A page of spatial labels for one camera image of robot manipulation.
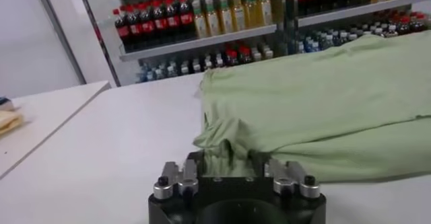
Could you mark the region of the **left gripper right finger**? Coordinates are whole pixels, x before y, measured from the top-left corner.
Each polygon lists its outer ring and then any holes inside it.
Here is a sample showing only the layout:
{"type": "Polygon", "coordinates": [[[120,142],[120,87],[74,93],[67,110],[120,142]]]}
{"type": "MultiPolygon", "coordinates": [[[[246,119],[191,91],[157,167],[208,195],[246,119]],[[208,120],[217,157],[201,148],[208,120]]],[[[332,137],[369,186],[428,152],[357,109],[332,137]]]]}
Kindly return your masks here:
{"type": "Polygon", "coordinates": [[[273,191],[278,195],[299,194],[305,199],[320,197],[320,183],[297,161],[281,162],[268,153],[249,151],[248,160],[257,177],[272,178],[273,191]]]}

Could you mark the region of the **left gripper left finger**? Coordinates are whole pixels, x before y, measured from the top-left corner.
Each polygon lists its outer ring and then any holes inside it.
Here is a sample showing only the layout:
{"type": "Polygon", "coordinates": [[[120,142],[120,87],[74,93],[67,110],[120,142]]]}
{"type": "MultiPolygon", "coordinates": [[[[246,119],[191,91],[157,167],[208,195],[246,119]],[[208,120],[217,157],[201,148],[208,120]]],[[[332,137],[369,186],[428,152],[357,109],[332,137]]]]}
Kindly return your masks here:
{"type": "Polygon", "coordinates": [[[168,161],[162,175],[153,186],[153,196],[157,200],[168,200],[175,194],[193,197],[199,191],[199,177],[205,171],[204,152],[189,153],[182,167],[168,161]]]}

